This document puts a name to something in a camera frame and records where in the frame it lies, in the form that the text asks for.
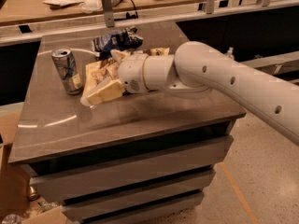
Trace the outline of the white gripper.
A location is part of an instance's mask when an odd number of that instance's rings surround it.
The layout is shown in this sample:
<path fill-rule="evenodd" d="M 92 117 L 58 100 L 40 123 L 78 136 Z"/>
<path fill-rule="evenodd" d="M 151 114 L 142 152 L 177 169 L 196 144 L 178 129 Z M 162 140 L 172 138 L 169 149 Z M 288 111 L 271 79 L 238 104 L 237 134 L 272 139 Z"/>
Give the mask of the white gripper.
<path fill-rule="evenodd" d="M 120 51 L 117 49 L 113 49 L 110 53 L 117 63 L 123 61 L 118 70 L 119 79 L 121 81 L 118 79 L 112 80 L 104 87 L 89 94 L 87 101 L 90 105 L 98 105 L 122 97 L 125 90 L 129 93 L 145 93 L 148 91 L 143 78 L 143 66 L 148 55 L 131 55 L 131 53 L 126 50 Z"/>

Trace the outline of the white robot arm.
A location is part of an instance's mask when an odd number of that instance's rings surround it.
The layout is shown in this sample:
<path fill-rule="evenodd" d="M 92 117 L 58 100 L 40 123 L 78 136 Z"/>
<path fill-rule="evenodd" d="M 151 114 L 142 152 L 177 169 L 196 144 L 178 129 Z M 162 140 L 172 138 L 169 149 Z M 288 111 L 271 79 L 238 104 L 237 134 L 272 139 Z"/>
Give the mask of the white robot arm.
<path fill-rule="evenodd" d="M 186 42 L 173 55 L 130 54 L 113 49 L 112 63 L 91 63 L 81 103 L 98 105 L 125 92 L 163 91 L 202 99 L 214 89 L 229 96 L 299 145 L 299 88 L 238 63 L 200 42 Z"/>

